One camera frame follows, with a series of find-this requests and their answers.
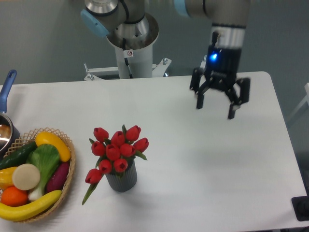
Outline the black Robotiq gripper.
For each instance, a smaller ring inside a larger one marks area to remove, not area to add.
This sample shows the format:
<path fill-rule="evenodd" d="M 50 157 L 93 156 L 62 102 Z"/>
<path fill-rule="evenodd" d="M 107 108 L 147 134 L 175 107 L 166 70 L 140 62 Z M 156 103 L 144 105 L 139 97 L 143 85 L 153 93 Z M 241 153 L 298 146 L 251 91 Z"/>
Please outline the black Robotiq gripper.
<path fill-rule="evenodd" d="M 222 91 L 230 98 L 228 119 L 233 119 L 240 106 L 249 101 L 250 78 L 236 79 L 240 57 L 240 48 L 209 46 L 205 71 L 202 68 L 194 68 L 191 77 L 189 88 L 197 97 L 196 109 L 203 108 L 204 94 L 209 88 Z M 206 81 L 200 85 L 202 76 L 205 76 Z M 235 83 L 239 87 L 239 95 L 233 87 Z"/>

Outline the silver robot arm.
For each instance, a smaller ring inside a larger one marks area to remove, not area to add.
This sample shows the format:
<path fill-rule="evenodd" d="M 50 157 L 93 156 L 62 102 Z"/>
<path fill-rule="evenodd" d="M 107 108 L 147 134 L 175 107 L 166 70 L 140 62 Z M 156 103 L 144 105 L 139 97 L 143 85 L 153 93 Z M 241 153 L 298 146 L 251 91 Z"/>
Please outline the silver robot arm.
<path fill-rule="evenodd" d="M 153 68 L 153 44 L 159 27 L 145 11 L 142 0 L 87 0 L 80 15 L 89 30 L 107 38 L 114 47 L 122 79 L 155 77 L 162 70 Z M 176 0 L 180 15 L 205 16 L 212 22 L 207 55 L 193 70 L 190 89 L 203 107 L 208 89 L 224 92 L 230 100 L 228 118 L 249 101 L 250 79 L 237 78 L 237 71 L 248 21 L 248 0 Z"/>

